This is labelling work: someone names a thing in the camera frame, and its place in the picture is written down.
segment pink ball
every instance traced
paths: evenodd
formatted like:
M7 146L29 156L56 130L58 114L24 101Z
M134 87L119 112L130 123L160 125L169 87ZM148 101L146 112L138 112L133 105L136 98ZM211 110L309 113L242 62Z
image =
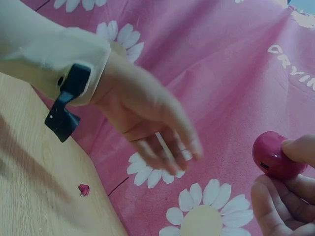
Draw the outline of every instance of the pink ball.
M256 165L269 177L292 179L305 171L307 164L290 160L282 151L282 142L287 138L274 131L261 134L252 147Z

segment wooden surface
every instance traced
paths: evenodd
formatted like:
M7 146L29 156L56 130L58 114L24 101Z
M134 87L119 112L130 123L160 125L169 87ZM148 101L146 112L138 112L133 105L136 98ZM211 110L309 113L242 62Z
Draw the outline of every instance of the wooden surface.
M45 127L47 113L28 84L0 74L0 235L126 236L91 160Z

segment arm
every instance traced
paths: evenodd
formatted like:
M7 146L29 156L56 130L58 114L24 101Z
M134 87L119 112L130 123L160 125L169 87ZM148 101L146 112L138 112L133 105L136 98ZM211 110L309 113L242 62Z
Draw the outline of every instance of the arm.
M110 51L109 42L95 34L55 24L19 0L0 1L0 72L30 83L51 99L60 93L60 77L80 63L92 72L72 104L88 104Z

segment white daisy print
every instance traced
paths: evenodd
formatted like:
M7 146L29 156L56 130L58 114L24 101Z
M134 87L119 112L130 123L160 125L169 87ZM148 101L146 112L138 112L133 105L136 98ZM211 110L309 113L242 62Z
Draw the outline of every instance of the white daisy print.
M297 11L293 11L292 16L300 26L309 29L315 28L315 16Z
M107 2L107 0L55 0L54 8L58 9L65 4L65 11L72 12L77 8L81 1L86 11L91 11L95 5L103 6Z
M179 194L179 208L167 210L166 219L174 226L161 229L159 236L251 236L241 228L253 219L250 202L244 194L229 201L230 196L231 185L220 186L217 179L212 179L203 193L194 183L189 191Z
M118 31L117 21L111 21L108 25L103 22L97 26L96 34L111 42L114 50L123 51L130 62L135 62L144 47L144 42L137 43L140 38L138 31L133 31L133 26L127 24Z
M182 151L185 160L192 159L192 155L189 151ZM185 171L178 171L176 176L171 176L166 170L153 170L150 166L147 166L145 161L136 152L129 158L130 165L127 168L127 174L132 175L136 173L134 178L134 184L137 186L142 185L148 180L148 188L154 188L158 182L162 179L166 184L174 182L175 177L181 178Z

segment pink fabric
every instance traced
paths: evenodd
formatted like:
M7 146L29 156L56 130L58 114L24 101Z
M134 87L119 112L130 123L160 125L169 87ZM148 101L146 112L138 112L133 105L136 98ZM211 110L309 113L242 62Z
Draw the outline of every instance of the pink fabric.
M110 200L131 236L158 235L171 226L167 210L178 207L179 194L194 183L204 191L218 179L232 186L231 198L245 194L250 199L251 185L261 174L252 144L261 133L274 130L288 138L315 133L315 32L298 25L292 8L272 0L236 1L108 0L92 11L79 5L66 13L50 0L39 10L64 26L91 32L112 20L119 29L133 25L144 42L135 63L176 95L200 135L203 161L191 162L172 183L161 179L148 189L127 174L134 150L107 119L93 106L72 109L82 118L73 136L94 162L107 193L129 177ZM311 169L307 174L315 176ZM261 235L256 220L243 228Z

